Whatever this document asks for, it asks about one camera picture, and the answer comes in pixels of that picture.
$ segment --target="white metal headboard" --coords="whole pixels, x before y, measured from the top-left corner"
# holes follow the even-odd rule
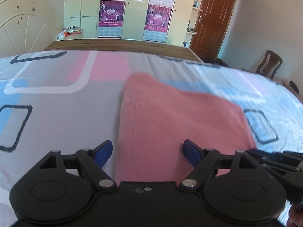
[[[60,31],[54,8],[43,0],[0,2],[0,58],[41,51]]]

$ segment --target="chair back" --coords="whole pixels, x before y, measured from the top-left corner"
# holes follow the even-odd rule
[[[268,55],[269,55],[269,61],[268,61],[267,65],[265,66]],[[270,76],[270,79],[273,79],[276,71],[282,65],[282,62],[283,62],[282,58],[280,56],[278,56],[275,52],[273,52],[271,50],[267,50],[264,60],[258,66],[256,73],[261,74],[263,76],[267,76],[271,72],[271,70],[276,66],[276,68],[272,72],[272,75]]]

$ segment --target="bedsheet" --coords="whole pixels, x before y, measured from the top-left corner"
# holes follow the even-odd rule
[[[52,149],[69,154],[111,140],[114,151],[104,170],[115,177],[122,90],[133,72],[146,72],[175,88],[211,93],[238,104],[259,149],[303,152],[302,104],[286,88],[260,75],[131,52],[46,51],[3,58],[1,227],[16,220],[9,190]]]

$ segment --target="shelf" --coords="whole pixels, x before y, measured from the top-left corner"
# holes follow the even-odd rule
[[[187,31],[186,34],[197,35],[198,32],[195,32],[195,31]]]
[[[193,9],[196,9],[196,10],[199,10],[199,11],[201,11],[201,12],[203,12],[203,10],[202,9],[200,9],[200,8],[196,8],[196,7],[192,7]]]

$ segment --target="metal screw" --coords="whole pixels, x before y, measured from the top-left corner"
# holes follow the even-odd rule
[[[194,179],[185,179],[182,181],[182,184],[185,186],[185,187],[194,187],[196,186],[198,183],[196,180]]]
[[[110,179],[103,179],[99,182],[101,187],[109,188],[114,185],[114,182]]]

